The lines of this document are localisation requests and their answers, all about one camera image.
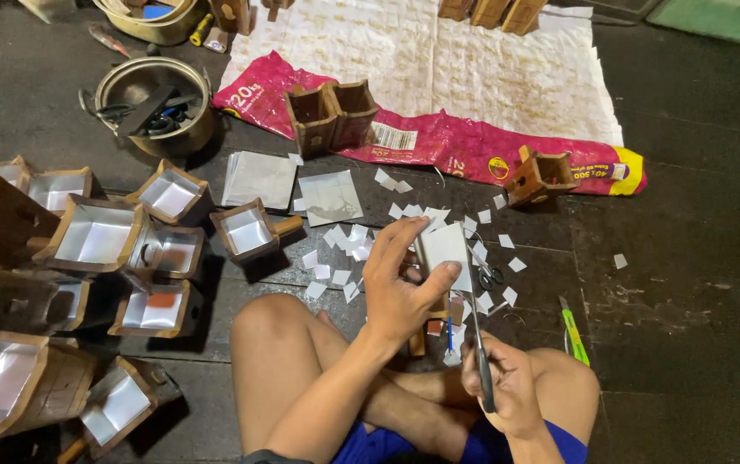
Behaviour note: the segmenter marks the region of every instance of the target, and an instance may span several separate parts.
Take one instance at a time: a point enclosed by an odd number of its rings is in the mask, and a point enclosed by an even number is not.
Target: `pink plastic sack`
[[[273,51],[256,58],[232,85],[221,89],[212,105],[268,131],[293,138],[284,91],[298,84],[314,89],[334,79],[293,69]],[[642,156],[622,147],[585,140],[536,137],[505,131],[485,122],[449,116],[399,116],[380,109],[373,122],[374,141],[339,154],[369,163],[433,164],[440,171],[481,183],[503,186],[529,145],[541,153],[571,152],[571,170],[581,181],[573,192],[636,195],[647,184]]]

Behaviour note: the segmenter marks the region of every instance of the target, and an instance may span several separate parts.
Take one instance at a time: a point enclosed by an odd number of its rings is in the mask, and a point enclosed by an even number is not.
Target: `blue pen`
[[[448,315],[447,316],[447,352],[448,353],[453,351],[453,333],[450,331],[451,326],[453,326],[453,318]]]

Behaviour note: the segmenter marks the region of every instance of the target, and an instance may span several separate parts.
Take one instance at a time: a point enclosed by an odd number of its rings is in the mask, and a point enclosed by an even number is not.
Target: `metal pot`
[[[95,91],[95,107],[114,103],[137,105],[161,85],[172,85],[181,95],[200,95],[200,107],[191,108],[193,119],[182,123],[178,131],[169,134],[129,137],[141,150],[158,158],[184,158],[201,149],[212,137],[214,114],[210,109],[211,86],[206,73],[199,74],[193,67],[177,59],[161,56],[130,59],[101,79]],[[86,104],[82,106],[90,114]],[[117,125],[104,121],[115,131]]]

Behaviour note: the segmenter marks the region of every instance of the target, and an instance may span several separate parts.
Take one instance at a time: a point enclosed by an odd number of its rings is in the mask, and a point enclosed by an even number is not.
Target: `green mat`
[[[647,21],[740,42],[740,0],[665,0]]]

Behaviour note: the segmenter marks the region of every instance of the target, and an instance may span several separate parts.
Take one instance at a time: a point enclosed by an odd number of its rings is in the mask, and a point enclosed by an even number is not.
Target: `scissors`
[[[471,252],[471,256],[476,257],[477,260],[479,258],[476,256],[475,253],[473,253],[473,250],[468,246],[468,249]],[[473,266],[471,263],[470,266],[471,270],[471,281],[473,280]],[[471,303],[475,306],[475,296],[473,295],[473,292],[471,291],[471,299],[474,299]],[[485,351],[485,343],[482,343],[481,341],[481,332],[479,330],[479,316],[477,315],[479,311],[476,310],[476,308],[473,308],[473,327],[476,329],[476,355],[477,355],[477,366],[479,367],[479,378],[481,379],[481,405],[482,408],[485,410],[486,413],[495,413],[496,412],[496,403],[493,401],[493,379],[490,377],[490,365],[487,362],[487,352]]]
[[[468,250],[470,250],[473,259],[479,264],[479,285],[481,285],[482,290],[490,291],[497,285],[505,283],[505,275],[498,268],[493,268],[488,263],[485,263],[485,260],[479,258],[479,255],[469,245]]]

